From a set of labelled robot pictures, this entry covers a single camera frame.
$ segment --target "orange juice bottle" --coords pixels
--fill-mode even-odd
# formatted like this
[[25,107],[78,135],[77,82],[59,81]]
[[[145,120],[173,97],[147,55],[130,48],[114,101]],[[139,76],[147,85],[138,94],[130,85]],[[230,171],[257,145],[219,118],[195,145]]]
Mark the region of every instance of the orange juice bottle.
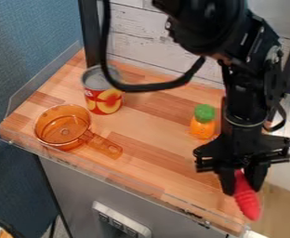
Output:
[[191,133],[198,139],[211,139],[216,132],[215,117],[214,107],[206,104],[198,105],[191,119]]

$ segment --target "black mounting pole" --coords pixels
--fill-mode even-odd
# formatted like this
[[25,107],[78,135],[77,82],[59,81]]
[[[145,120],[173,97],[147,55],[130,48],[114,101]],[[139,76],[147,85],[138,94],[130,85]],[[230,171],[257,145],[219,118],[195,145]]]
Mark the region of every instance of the black mounting pole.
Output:
[[89,68],[99,64],[100,27],[98,0],[78,0],[78,3],[86,51],[86,66]]

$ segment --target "wooden cutting board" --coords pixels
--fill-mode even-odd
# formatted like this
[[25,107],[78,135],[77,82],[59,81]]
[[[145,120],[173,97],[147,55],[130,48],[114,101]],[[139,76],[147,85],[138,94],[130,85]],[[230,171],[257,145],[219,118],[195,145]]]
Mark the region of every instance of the wooden cutting board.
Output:
[[[120,62],[112,64],[126,81],[157,82],[173,78]],[[234,200],[222,193],[214,173],[195,172],[192,155],[196,147],[208,142],[189,133],[194,107],[198,103],[215,106],[219,121],[224,95],[220,89],[188,84],[162,92],[126,94],[119,112],[106,116],[92,114],[93,132],[123,147],[124,154],[118,160],[86,145],[65,153],[40,148],[40,144],[31,142],[36,141],[29,139],[35,139],[35,119],[46,109],[64,103],[86,106],[80,82],[85,68],[81,51],[3,121],[2,137],[14,139],[32,151],[48,152],[50,157],[57,157],[69,166],[92,172],[192,218],[203,217],[222,230],[241,231],[245,219]],[[18,136],[13,138],[12,133],[5,132],[6,128],[18,132]]]

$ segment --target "white wooden wall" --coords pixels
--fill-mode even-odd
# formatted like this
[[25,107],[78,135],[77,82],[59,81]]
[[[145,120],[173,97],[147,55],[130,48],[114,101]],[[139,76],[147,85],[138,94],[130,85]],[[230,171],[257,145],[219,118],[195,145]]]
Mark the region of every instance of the white wooden wall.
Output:
[[[286,55],[290,49],[290,0],[249,0],[249,5],[264,17],[282,37]],[[112,0],[112,59],[180,75],[197,60],[172,42],[165,30],[166,15],[151,5],[151,0]],[[205,84],[222,87],[220,69],[209,59],[195,77]]]

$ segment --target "black cable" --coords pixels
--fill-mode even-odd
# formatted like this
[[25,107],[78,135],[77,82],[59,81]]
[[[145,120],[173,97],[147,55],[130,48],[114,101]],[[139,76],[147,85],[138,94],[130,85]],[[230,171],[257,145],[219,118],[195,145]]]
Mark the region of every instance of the black cable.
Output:
[[185,72],[178,79],[172,82],[168,82],[168,83],[147,84],[147,85],[127,85],[127,84],[120,83],[118,80],[115,80],[112,78],[109,68],[108,68],[108,64],[107,64],[107,46],[109,42],[109,34],[110,34],[111,19],[112,19],[110,0],[103,0],[103,16],[104,18],[103,18],[103,23],[101,26],[101,37],[100,37],[100,44],[99,44],[100,66],[108,82],[112,86],[124,92],[131,92],[131,93],[152,92],[152,91],[171,89],[178,86],[184,86],[190,82],[193,76],[204,65],[205,57],[200,57],[187,72]]
[[14,238],[25,238],[23,234],[17,231],[13,226],[5,223],[2,219],[0,219],[0,228],[11,234]]

